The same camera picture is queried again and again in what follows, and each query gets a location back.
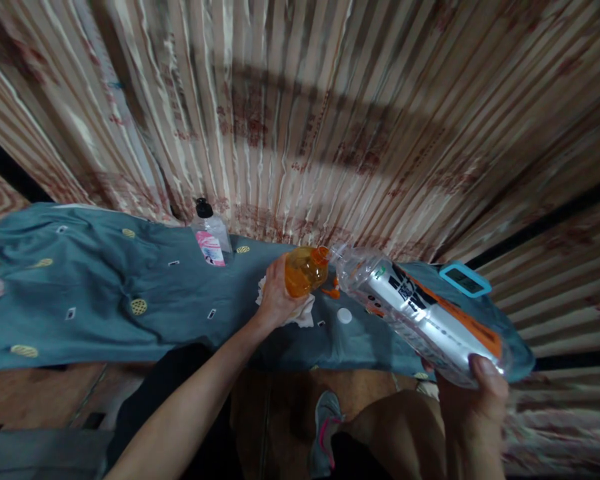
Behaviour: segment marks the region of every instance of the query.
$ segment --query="black pants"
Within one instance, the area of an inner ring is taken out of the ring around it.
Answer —
[[[206,347],[195,343],[168,352],[155,364],[138,390],[120,407],[115,434],[107,449],[109,468],[151,414],[210,357],[211,352]],[[229,425],[230,413],[229,397],[182,479],[244,478]],[[337,433],[331,445],[336,464],[331,479],[390,478],[369,449],[348,434]]]

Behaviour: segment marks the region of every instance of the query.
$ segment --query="orange bottle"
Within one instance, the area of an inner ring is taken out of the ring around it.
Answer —
[[[285,283],[293,298],[316,290],[329,274],[329,249],[298,247],[289,252],[285,265]]]

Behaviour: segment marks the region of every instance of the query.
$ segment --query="gray sneaker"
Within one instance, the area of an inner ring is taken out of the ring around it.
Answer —
[[[344,416],[340,412],[340,402],[330,390],[323,392],[315,406],[315,440],[309,454],[309,476],[312,479],[328,477],[334,468],[333,458],[323,445],[325,430],[330,422],[342,423]]]

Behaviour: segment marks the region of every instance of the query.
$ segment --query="white tissue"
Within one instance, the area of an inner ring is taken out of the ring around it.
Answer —
[[[258,298],[255,300],[258,305],[262,303],[262,287],[264,287],[266,282],[266,275],[258,282]],[[297,323],[300,328],[312,327],[313,316],[311,315],[311,309],[313,308],[314,301],[315,297],[313,295],[309,295],[309,298],[307,298],[306,302],[304,302],[300,308],[294,310],[289,318],[280,326],[284,327],[290,323]]]

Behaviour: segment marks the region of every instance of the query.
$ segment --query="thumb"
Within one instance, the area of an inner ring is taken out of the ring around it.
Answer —
[[[480,388],[480,410],[488,417],[504,415],[509,397],[507,380],[488,358],[472,355],[469,362]]]

